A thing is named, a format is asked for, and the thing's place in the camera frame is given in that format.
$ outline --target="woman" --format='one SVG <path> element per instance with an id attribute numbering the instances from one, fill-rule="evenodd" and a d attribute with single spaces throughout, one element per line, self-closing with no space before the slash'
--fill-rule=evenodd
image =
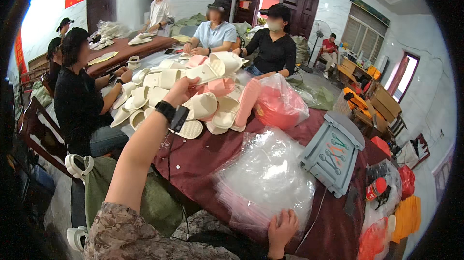
<path id="1" fill-rule="evenodd" d="M 132 79 L 132 71 L 125 67 L 115 71 L 121 79 L 102 98 L 100 90 L 108 85 L 110 75 L 93 79 L 84 71 L 90 53 L 88 37 L 87 31 L 75 27 L 63 39 L 63 66 L 55 86 L 54 102 L 68 151 L 98 157 L 124 147 L 128 140 L 122 131 L 109 127 L 113 118 L 108 111 L 121 92 L 122 83 Z"/>
<path id="2" fill-rule="evenodd" d="M 58 75 L 63 63 L 63 55 L 61 54 L 61 38 L 55 37 L 48 44 L 47 60 L 50 61 L 50 70 L 48 72 L 48 85 L 50 89 L 55 92 L 55 85 L 57 83 Z"/>
<path id="3" fill-rule="evenodd" d="M 63 18 L 63 20 L 61 20 L 61 23 L 59 24 L 59 26 L 57 28 L 57 32 L 59 32 L 59 35 L 58 35 L 59 38 L 64 38 L 65 37 L 66 33 L 69 30 L 69 25 L 71 23 L 74 23 L 74 20 L 70 20 L 67 17 Z"/>
<path id="4" fill-rule="evenodd" d="M 229 7 L 222 1 L 208 5 L 206 17 L 195 31 L 194 37 L 184 45 L 188 54 L 209 55 L 212 52 L 228 51 L 237 42 L 235 26 L 226 22 Z"/>
<path id="5" fill-rule="evenodd" d="M 174 14 L 170 0 L 153 0 L 150 5 L 150 18 L 139 33 L 150 32 L 160 36 L 169 36 L 169 25 L 174 23 Z"/>
<path id="6" fill-rule="evenodd" d="M 183 77 L 163 100 L 176 108 L 189 99 L 188 89 L 198 81 L 198 77 Z M 90 228 L 84 247 L 85 259 L 238 259 L 224 248 L 163 238 L 139 215 L 147 173 L 168 126 L 163 109 L 157 110 L 143 121 L 127 142 L 114 170 L 105 202 Z M 284 247 L 297 228 L 298 218 L 292 210 L 282 211 L 280 225 L 276 217 L 272 218 L 269 259 L 284 257 Z"/>
<path id="7" fill-rule="evenodd" d="M 257 79 L 270 77 L 276 72 L 284 77 L 293 75 L 297 47 L 291 36 L 289 21 L 290 9 L 282 3 L 269 8 L 267 25 L 255 33 L 247 47 L 237 48 L 233 52 L 246 57 L 259 47 L 258 57 L 245 70 Z"/>

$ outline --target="red shirt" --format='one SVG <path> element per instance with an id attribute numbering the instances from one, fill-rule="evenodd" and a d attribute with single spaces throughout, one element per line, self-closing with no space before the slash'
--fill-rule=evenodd
<path id="1" fill-rule="evenodd" d="M 330 42 L 330 41 L 328 41 L 328 39 L 324 39 L 322 41 L 322 45 L 325 46 L 325 48 L 333 47 L 333 49 L 337 49 L 337 45 L 335 44 L 335 42 Z"/>

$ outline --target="black shirt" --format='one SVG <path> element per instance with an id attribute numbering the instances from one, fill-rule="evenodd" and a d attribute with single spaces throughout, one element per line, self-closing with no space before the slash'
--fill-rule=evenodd
<path id="1" fill-rule="evenodd" d="M 255 58 L 253 63 L 259 71 L 268 73 L 287 69 L 289 76 L 293 75 L 297 47 L 290 35 L 286 34 L 272 42 L 269 28 L 260 29 L 246 47 L 248 55 L 252 54 L 257 47 L 259 47 L 258 57 Z"/>
<path id="2" fill-rule="evenodd" d="M 61 65 L 55 63 L 54 61 L 50 61 L 50 70 L 48 72 L 48 85 L 50 86 L 50 89 L 54 92 L 60 70 Z"/>
<path id="3" fill-rule="evenodd" d="M 55 113 L 70 153 L 90 154 L 90 135 L 113 122 L 111 114 L 100 115 L 104 101 L 95 90 L 95 79 L 84 70 L 78 75 L 61 68 L 55 87 Z"/>

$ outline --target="face mask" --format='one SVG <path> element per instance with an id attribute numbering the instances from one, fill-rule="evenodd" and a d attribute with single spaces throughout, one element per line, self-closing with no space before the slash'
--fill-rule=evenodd
<path id="1" fill-rule="evenodd" d="M 269 27 L 270 31 L 279 31 L 281 28 L 283 28 L 283 26 L 280 23 L 271 21 L 267 22 L 267 26 Z"/>

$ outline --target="bottle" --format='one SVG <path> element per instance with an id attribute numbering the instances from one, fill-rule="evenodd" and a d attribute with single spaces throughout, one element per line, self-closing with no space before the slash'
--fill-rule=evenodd
<path id="1" fill-rule="evenodd" d="M 381 195 L 386 190 L 386 180 L 379 177 L 366 188 L 366 199 L 371 201 Z"/>

